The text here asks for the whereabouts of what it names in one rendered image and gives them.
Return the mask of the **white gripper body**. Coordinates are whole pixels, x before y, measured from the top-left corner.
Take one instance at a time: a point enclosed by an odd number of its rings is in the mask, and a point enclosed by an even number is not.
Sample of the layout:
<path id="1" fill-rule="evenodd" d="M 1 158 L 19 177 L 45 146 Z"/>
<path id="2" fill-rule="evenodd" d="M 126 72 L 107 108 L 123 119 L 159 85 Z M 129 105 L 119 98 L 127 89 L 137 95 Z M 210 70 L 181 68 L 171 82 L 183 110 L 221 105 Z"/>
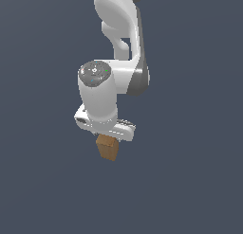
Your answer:
<path id="1" fill-rule="evenodd" d="M 84 104 L 80 106 L 74 115 L 76 124 L 83 130 L 91 132 L 93 135 L 103 134 L 117 138 L 119 141 L 132 141 L 136 125 L 124 119 L 118 119 L 115 126 L 109 130 L 97 130 L 89 120 Z"/>

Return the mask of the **brown wooden block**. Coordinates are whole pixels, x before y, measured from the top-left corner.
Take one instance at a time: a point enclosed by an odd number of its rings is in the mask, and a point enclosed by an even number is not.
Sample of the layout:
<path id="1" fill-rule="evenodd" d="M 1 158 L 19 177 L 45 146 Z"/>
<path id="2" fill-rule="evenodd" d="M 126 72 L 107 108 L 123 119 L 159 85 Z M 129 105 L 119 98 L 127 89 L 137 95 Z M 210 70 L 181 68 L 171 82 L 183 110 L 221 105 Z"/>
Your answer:
<path id="1" fill-rule="evenodd" d="M 119 150 L 119 141 L 115 137 L 99 134 L 96 145 L 102 158 L 111 161 L 116 160 Z"/>

